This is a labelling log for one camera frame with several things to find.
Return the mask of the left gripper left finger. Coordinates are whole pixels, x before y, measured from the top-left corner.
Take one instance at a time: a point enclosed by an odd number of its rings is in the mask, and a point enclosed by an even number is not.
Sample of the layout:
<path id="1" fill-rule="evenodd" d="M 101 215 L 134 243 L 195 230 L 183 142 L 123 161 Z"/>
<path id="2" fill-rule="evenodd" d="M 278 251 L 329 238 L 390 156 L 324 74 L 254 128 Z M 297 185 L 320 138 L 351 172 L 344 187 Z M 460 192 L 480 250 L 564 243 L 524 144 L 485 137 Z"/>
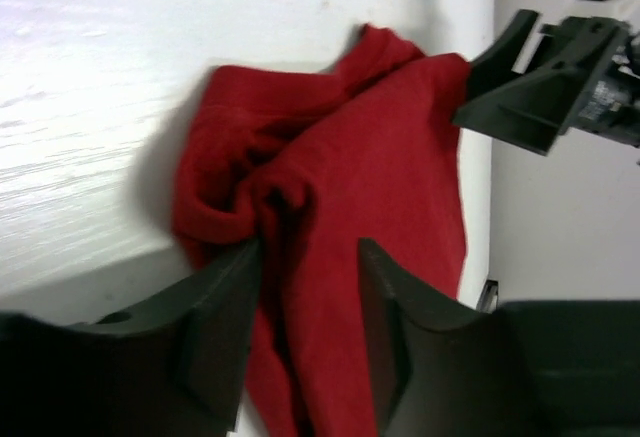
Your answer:
<path id="1" fill-rule="evenodd" d="M 94 323 L 1 316 L 5 436 L 224 436 L 237 425 L 260 244 Z"/>

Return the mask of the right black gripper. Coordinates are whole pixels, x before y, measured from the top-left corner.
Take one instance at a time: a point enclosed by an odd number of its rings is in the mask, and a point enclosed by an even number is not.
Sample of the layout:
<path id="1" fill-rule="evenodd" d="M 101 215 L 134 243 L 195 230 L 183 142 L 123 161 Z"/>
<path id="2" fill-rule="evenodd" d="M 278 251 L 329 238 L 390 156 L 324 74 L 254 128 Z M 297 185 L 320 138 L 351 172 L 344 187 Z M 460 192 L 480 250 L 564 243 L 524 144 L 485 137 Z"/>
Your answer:
<path id="1" fill-rule="evenodd" d="M 637 148 L 639 35 L 606 18 L 545 24 L 525 74 L 512 80 L 539 17 L 520 9 L 471 62 L 468 102 L 452 122 L 539 155 L 571 129 Z"/>

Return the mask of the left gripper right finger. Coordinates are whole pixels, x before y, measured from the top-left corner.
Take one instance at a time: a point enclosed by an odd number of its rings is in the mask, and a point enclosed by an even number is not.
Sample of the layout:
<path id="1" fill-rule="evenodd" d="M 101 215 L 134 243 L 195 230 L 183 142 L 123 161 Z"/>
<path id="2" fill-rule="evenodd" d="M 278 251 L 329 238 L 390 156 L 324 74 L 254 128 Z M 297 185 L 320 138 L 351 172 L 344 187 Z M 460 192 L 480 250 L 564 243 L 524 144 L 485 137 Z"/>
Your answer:
<path id="1" fill-rule="evenodd" d="M 361 308 L 382 436 L 635 436 L 639 305 L 508 302 L 490 313 L 358 244 Z"/>

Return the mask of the red t-shirt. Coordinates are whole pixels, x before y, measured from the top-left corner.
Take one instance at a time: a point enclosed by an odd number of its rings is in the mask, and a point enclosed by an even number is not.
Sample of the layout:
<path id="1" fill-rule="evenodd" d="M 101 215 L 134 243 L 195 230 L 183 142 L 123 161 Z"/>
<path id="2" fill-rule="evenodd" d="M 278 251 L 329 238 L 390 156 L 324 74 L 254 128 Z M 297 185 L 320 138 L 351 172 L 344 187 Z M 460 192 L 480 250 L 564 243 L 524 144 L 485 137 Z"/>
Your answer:
<path id="1" fill-rule="evenodd" d="M 262 240 L 245 385 L 270 435 L 376 432 L 360 238 L 456 295 L 466 238 L 451 116 L 470 70 L 366 25 L 327 73 L 212 74 L 176 172 L 172 230 L 198 268 Z"/>

